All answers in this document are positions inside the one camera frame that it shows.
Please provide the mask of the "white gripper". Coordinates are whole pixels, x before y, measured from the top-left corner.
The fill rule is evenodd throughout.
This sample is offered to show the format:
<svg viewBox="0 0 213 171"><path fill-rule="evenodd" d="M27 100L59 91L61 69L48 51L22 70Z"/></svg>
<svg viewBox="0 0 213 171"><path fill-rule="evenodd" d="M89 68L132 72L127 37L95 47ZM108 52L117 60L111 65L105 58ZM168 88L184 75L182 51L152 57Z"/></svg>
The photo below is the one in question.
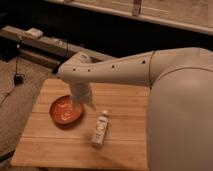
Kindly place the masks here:
<svg viewBox="0 0 213 171"><path fill-rule="evenodd" d="M76 110L77 103L87 103L87 106L96 111L96 107L92 100L92 91L88 83L72 83L70 85L71 98L73 99L71 106Z"/></svg>

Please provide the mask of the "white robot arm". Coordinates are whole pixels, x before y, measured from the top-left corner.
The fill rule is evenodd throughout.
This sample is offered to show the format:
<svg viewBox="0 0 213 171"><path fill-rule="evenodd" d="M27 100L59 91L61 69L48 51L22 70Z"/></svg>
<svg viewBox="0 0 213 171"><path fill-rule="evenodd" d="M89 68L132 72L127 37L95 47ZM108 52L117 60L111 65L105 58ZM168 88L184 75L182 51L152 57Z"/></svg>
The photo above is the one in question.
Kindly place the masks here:
<svg viewBox="0 0 213 171"><path fill-rule="evenodd" d="M58 69L75 103L90 103L90 84L150 88L148 171L213 171L213 52L156 50L94 63L78 52Z"/></svg>

